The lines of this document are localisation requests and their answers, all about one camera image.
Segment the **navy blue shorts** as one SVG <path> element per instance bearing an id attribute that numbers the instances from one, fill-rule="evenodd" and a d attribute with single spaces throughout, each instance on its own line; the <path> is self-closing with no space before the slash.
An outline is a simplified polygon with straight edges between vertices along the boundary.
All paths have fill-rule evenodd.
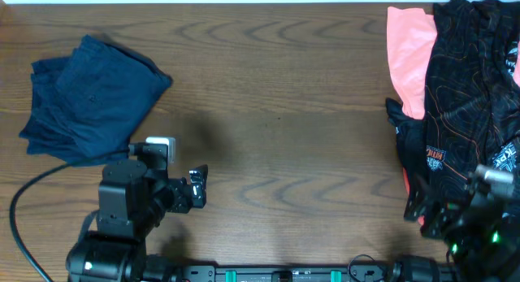
<path id="1" fill-rule="evenodd" d="M 57 71 L 40 75 L 37 119 L 52 132 L 50 154 L 72 163 L 119 158 L 173 79 L 151 60 L 86 35 Z"/>

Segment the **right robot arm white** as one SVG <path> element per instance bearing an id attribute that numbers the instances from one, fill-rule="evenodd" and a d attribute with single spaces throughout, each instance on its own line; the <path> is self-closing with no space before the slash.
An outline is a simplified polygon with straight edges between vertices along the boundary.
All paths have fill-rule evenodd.
<path id="1" fill-rule="evenodd" d="M 446 262 L 412 256 L 396 262 L 390 281 L 518 281 L 518 182 L 483 177 L 463 186 L 464 200 L 442 197 L 419 177 L 408 183 L 405 220 L 418 221 L 420 234 L 443 241 Z"/>

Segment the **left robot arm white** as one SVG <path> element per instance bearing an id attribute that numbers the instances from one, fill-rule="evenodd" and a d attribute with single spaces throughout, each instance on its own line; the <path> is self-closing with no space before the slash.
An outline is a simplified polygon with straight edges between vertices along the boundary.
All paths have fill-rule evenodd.
<path id="1" fill-rule="evenodd" d="M 166 213 L 186 214 L 206 204 L 206 165 L 188 178 L 171 179 L 167 167 L 126 159 L 107 165 L 98 188 L 96 230 L 83 228 L 66 259 L 75 282 L 181 281 L 183 270 L 146 252 L 146 237 Z"/>

